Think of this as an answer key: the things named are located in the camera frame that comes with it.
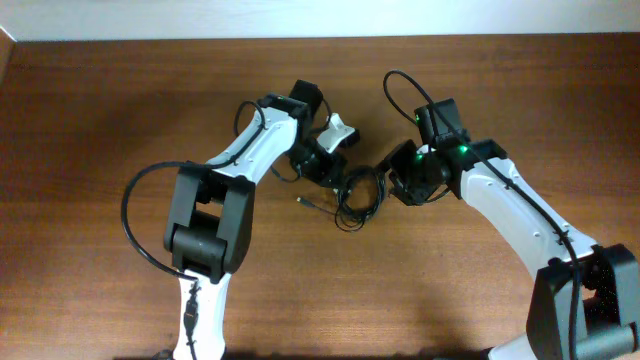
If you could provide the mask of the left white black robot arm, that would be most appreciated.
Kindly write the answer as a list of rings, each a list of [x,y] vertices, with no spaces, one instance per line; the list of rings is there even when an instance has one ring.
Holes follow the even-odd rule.
[[[315,84],[299,80],[287,96],[258,100],[253,119],[225,151],[203,165],[180,167],[164,234],[181,277],[180,329],[175,349],[158,358],[224,354],[227,291],[251,242],[256,187],[281,155],[300,176],[338,187],[346,161],[337,150],[358,142],[359,132],[336,113],[313,129],[322,102]]]

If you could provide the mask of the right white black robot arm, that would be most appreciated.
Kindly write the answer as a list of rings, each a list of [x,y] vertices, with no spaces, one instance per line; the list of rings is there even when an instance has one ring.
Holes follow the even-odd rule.
[[[414,111],[422,143],[407,140],[379,164],[391,194],[421,206],[451,192],[483,215],[534,280],[523,335],[488,359],[614,359],[639,349],[639,264],[554,211],[495,141],[474,142],[452,99]]]

